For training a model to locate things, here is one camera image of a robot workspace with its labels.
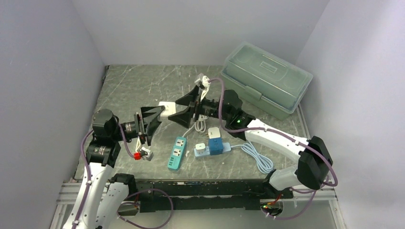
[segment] black metal base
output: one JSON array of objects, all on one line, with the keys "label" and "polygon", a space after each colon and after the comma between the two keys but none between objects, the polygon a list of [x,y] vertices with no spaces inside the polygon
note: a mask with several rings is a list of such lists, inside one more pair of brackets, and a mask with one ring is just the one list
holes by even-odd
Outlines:
[{"label": "black metal base", "polygon": [[[260,199],[276,199],[278,195],[266,192],[262,179],[238,180],[158,180],[138,179],[139,191],[158,188],[172,197],[175,210],[245,208],[260,210]],[[286,188],[281,198],[293,198]],[[170,210],[169,200],[160,192],[140,194],[140,212]]]}]

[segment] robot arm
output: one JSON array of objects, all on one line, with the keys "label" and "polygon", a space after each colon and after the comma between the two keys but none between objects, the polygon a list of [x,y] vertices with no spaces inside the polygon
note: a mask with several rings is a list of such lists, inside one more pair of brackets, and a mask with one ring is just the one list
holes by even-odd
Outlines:
[{"label": "robot arm", "polygon": [[[161,122],[158,121],[164,106],[142,107],[141,114],[135,114],[135,121],[119,124],[118,118],[107,109],[100,110],[93,119],[93,140],[86,150],[86,163],[91,177],[84,179],[78,197],[63,229],[107,228],[114,218],[121,202],[137,191],[133,175],[116,174],[104,198],[102,194],[120,152],[119,141],[130,142],[138,138],[141,144],[150,145],[153,133]],[[146,148],[130,154],[135,160],[151,160],[153,154]]]},{"label": "robot arm", "polygon": [[176,104],[187,106],[187,108],[172,114],[168,119],[189,128],[193,117],[194,121],[199,115],[221,117],[226,121],[225,128],[228,130],[246,129],[245,131],[229,132],[233,137],[257,142],[291,159],[296,163],[295,165],[273,170],[267,175],[266,183],[269,192],[280,193],[285,188],[301,184],[314,190],[320,189],[329,169],[325,162],[306,146],[318,151],[332,165],[333,161],[322,139],[314,136],[309,140],[266,125],[242,110],[242,100],[234,90],[224,91],[222,113],[219,115],[220,103],[205,98],[207,86],[204,86],[204,81],[208,80],[206,76],[199,75],[194,89],[176,100]]}]

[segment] light blue cable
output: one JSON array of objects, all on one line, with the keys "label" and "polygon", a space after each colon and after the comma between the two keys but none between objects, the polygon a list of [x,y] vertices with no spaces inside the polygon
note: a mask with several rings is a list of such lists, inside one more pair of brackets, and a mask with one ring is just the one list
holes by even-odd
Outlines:
[{"label": "light blue cable", "polygon": [[252,156],[256,160],[257,168],[261,173],[268,174],[271,171],[273,171],[274,169],[273,161],[271,161],[270,158],[259,154],[250,141],[242,145],[231,146],[231,148],[234,147],[241,147],[243,151]]}]

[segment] white wall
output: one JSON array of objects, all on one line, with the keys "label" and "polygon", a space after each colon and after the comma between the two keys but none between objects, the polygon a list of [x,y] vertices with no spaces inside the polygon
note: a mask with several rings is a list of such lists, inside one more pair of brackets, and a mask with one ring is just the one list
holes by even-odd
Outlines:
[{"label": "white wall", "polygon": [[0,228],[49,228],[104,64],[69,0],[0,0]]},{"label": "white wall", "polygon": [[340,178],[350,229],[404,228],[405,2],[331,0],[297,65],[303,100]]},{"label": "white wall", "polygon": [[294,63],[329,0],[73,0],[105,64],[223,64],[242,41]]}]

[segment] white power adapter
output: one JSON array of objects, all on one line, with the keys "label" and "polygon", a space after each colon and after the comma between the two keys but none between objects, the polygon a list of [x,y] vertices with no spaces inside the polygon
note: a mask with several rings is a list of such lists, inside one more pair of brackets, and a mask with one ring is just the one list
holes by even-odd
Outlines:
[{"label": "white power adapter", "polygon": [[159,116],[159,122],[161,122],[163,120],[167,120],[167,117],[176,113],[176,103],[175,102],[160,101],[159,106],[165,107],[164,111],[162,111],[162,113]]},{"label": "white power adapter", "polygon": [[218,138],[218,137],[221,137],[221,133],[219,132],[218,127],[208,128],[208,138],[209,139]]},{"label": "white power adapter", "polygon": [[204,143],[196,144],[195,150],[197,151],[197,153],[202,154],[205,151],[205,144]]}]

